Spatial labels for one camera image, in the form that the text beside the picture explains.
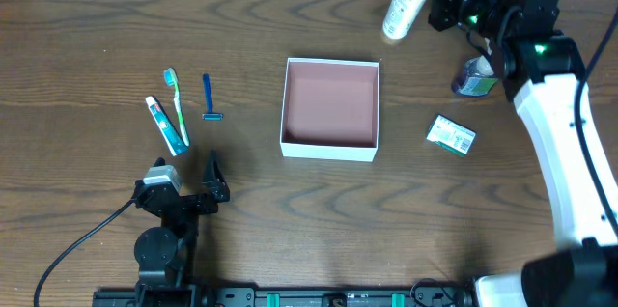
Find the purple soap pump bottle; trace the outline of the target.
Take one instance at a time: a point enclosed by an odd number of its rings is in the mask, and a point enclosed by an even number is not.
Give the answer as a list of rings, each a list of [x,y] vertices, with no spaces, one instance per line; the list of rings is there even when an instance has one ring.
[[[464,97],[486,96],[499,78],[493,73],[489,61],[480,56],[466,61],[452,81],[452,91]]]

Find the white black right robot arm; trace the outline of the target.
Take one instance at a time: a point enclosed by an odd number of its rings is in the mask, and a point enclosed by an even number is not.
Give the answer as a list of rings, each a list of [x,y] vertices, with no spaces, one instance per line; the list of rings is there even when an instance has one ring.
[[[462,25],[490,42],[490,63],[533,143],[556,250],[516,273],[476,279],[476,306],[613,306],[617,183],[591,114],[584,62],[555,26],[559,0],[432,0],[438,31]]]

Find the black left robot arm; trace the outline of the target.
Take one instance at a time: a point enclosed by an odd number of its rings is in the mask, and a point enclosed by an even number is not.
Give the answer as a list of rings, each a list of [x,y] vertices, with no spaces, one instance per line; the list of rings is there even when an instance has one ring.
[[[176,169],[159,159],[135,185],[135,206],[160,219],[160,225],[142,233],[134,245],[139,264],[138,283],[147,287],[178,288],[193,267],[199,235],[199,217],[218,212],[230,200],[230,189],[210,152],[197,194],[181,195],[182,180]]]

